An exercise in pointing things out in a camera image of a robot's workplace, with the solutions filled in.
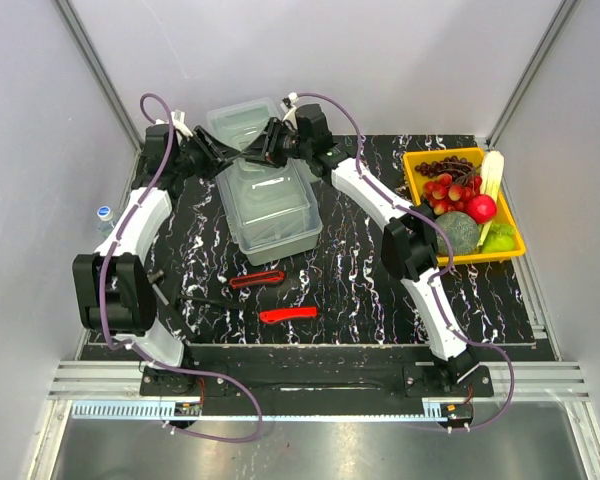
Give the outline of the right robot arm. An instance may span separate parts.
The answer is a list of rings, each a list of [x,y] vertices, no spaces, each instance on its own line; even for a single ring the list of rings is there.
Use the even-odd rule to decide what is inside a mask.
[[[382,230],[382,264],[405,287],[425,326],[434,362],[430,378],[449,396],[466,389],[479,360],[443,289],[437,262],[442,234],[436,231],[432,210],[412,205],[373,176],[351,148],[334,139],[317,104],[301,106],[294,122],[270,118],[241,157],[268,167],[302,160],[314,176],[347,195],[374,220]]]

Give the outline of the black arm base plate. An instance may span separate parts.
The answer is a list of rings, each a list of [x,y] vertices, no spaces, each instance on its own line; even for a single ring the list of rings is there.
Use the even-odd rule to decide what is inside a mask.
[[[240,381],[269,417],[378,416],[422,414],[428,399],[461,403],[491,399],[494,388],[485,366],[456,386],[437,382],[431,366],[242,364],[217,370]],[[246,394],[222,379],[184,376],[146,367],[140,380],[143,397],[203,398],[203,412],[250,416],[256,412]]]

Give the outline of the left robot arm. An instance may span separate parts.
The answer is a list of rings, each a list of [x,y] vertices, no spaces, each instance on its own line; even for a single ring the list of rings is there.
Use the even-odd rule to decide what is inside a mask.
[[[120,220],[94,252],[77,255],[72,264],[82,326],[101,333],[113,348],[165,367],[162,383],[176,395],[193,390],[197,372],[183,362],[183,343],[157,318],[158,299],[144,261],[186,180],[212,180],[237,156],[200,126],[190,133],[166,123],[148,127]]]

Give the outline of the translucent green tool box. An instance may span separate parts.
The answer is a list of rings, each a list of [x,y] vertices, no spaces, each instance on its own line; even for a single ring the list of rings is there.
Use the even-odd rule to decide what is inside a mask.
[[[236,150],[263,132],[269,118],[280,117],[269,98],[207,113],[209,131]],[[216,178],[234,243],[253,266],[264,265],[317,246],[323,224],[305,168],[291,160],[272,168],[241,158]]]

